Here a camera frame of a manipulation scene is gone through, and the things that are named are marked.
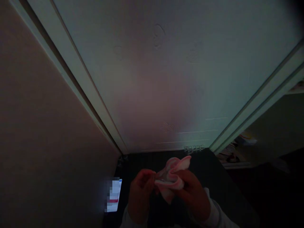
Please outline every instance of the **door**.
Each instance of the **door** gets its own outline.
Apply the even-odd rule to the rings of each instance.
[[[54,5],[129,153],[209,147],[303,37],[284,1]]]

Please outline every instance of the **white sleeve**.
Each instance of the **white sleeve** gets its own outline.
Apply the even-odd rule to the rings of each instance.
[[[133,220],[130,218],[130,215],[128,213],[128,205],[127,205],[123,212],[123,220],[121,222],[120,228],[147,228],[147,221],[148,218],[143,224],[136,224],[135,222],[133,222]]]
[[[189,213],[190,218],[192,221],[194,221],[196,224],[200,225],[201,227],[219,227],[219,228],[236,228],[239,227],[236,225],[233,221],[231,221],[227,215],[222,211],[221,207],[218,205],[218,203],[210,198],[209,189],[204,188],[211,206],[211,212],[209,218],[204,221],[196,221],[191,213]]]

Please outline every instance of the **person's right hand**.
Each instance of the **person's right hand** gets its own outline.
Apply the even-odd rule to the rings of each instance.
[[[190,209],[197,221],[206,221],[210,216],[210,201],[197,177],[189,170],[176,172],[184,182],[181,190],[172,190]]]

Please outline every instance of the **phone screen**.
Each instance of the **phone screen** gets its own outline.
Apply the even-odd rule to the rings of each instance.
[[[106,212],[117,211],[121,183],[122,183],[122,179],[112,181],[112,187],[110,188],[110,196],[107,199],[107,211]]]

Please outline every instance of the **door frame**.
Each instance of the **door frame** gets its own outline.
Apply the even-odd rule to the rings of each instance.
[[[24,10],[20,2],[25,0],[11,0],[21,17],[27,18],[26,10]],[[63,57],[67,66],[73,73],[80,87],[96,110],[98,116],[102,120],[109,134],[122,151],[128,154],[123,139],[116,128],[94,82],[53,2],[53,0],[28,0],[32,10],[35,12],[42,26],[48,33],[55,47]],[[49,55],[49,46],[44,38],[37,35],[35,24],[28,26],[39,40]],[[57,61],[50,57],[55,65],[60,69]],[[271,107],[278,99],[285,95],[298,81],[304,78],[304,40],[290,52],[290,54],[281,62],[268,79],[262,84],[257,92],[249,99],[246,105],[239,111],[227,127],[221,132],[217,139],[211,144],[210,150],[215,154],[222,151],[230,142],[234,140],[242,131],[252,124],[259,116],[261,116],[269,107]]]
[[[97,91],[70,34],[65,28],[53,1],[10,0],[10,2],[44,48],[79,101],[84,105],[89,115],[102,130],[107,140],[114,145],[117,150],[120,150],[120,153],[128,154],[127,147]],[[33,21],[36,17],[43,26],[42,28],[39,28],[37,22],[35,23]],[[54,48],[59,51],[60,57],[62,57],[64,61],[63,64],[67,65],[88,100],[83,98],[81,92],[71,80],[71,77],[66,73],[63,64],[59,60],[60,57],[56,56],[54,48],[51,47],[52,44],[50,45],[49,42],[46,41],[48,38],[50,38],[51,42],[55,45]]]

